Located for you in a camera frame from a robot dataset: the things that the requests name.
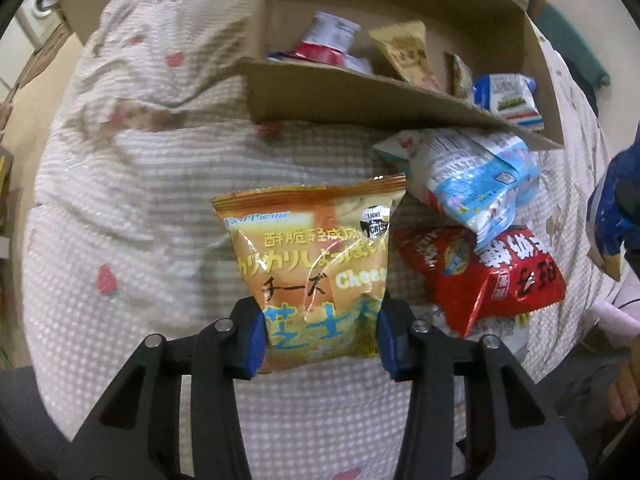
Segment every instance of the washing machine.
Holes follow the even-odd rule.
[[[61,23],[54,10],[43,6],[43,1],[24,0],[15,15],[36,50],[44,46]]]

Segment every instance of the screw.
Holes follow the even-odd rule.
[[[482,344],[491,350],[500,348],[500,339],[498,336],[489,334],[482,338]]]
[[[223,317],[217,320],[214,326],[218,332],[229,332],[234,327],[234,322],[228,317]]]
[[[417,319],[413,323],[411,323],[411,330],[417,332],[418,334],[426,334],[429,330],[431,330],[431,323],[423,319]]]
[[[148,335],[145,338],[145,346],[147,348],[156,348],[160,346],[161,342],[162,342],[162,336],[160,334]]]

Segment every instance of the white bedsheet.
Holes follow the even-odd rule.
[[[40,393],[69,438],[147,334],[197,333],[248,294],[213,196],[389,171],[370,148],[386,133],[370,128],[285,123],[281,141],[260,139],[234,72],[250,1],[113,0],[54,120],[25,236],[23,297]],[[618,289],[587,259],[584,235],[606,143],[564,62],[541,42],[566,148],[536,154],[540,193],[518,222],[552,248],[568,288],[532,316],[525,366],[535,380],[575,344],[585,308]],[[392,221],[437,218],[407,197]],[[389,269],[390,291],[422,302],[421,278],[395,253]],[[388,380],[378,360],[259,376],[236,391],[255,479],[391,476],[409,385]],[[188,472],[188,406],[182,421]]]

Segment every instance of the floor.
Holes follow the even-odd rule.
[[[35,174],[49,137],[49,126],[82,53],[82,44],[71,36],[51,65],[14,97],[14,111],[4,129],[2,145],[14,155],[10,186],[10,218],[6,232],[13,233],[10,265],[3,271],[8,306],[0,320],[0,341],[14,366],[30,364],[22,329],[20,252],[24,223],[33,206]]]

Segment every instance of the person's hand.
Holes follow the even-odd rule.
[[[633,415],[640,406],[640,336],[631,347],[631,359],[620,365],[620,375],[609,387],[609,411],[616,420]]]

